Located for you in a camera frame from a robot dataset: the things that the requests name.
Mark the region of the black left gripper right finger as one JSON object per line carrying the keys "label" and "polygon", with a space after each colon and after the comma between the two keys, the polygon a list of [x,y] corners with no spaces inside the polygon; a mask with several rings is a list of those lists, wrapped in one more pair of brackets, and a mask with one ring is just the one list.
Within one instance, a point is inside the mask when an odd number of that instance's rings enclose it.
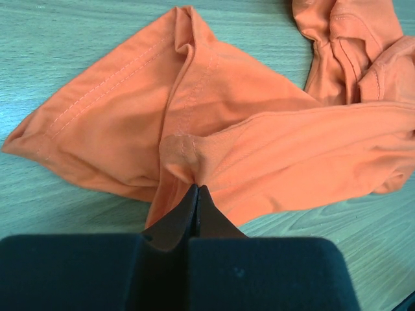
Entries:
{"label": "black left gripper right finger", "polygon": [[343,254],[321,237],[249,238],[207,187],[188,242],[189,310],[358,310]]}

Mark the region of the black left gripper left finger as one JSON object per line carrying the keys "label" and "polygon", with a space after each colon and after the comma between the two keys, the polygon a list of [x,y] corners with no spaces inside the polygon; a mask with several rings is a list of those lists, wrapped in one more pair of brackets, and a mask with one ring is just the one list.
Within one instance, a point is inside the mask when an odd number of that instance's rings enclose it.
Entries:
{"label": "black left gripper left finger", "polygon": [[1,241],[2,310],[185,310],[198,201],[141,233],[14,235]]}

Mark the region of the orange t-shirt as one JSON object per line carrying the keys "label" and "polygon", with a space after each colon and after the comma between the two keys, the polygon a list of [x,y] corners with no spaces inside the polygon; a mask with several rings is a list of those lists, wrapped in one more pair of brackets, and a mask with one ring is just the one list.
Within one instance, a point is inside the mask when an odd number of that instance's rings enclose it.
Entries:
{"label": "orange t-shirt", "polygon": [[391,1],[294,1],[304,89],[175,7],[66,84],[3,152],[151,204],[192,184],[235,225],[399,190],[414,172],[414,38]]}

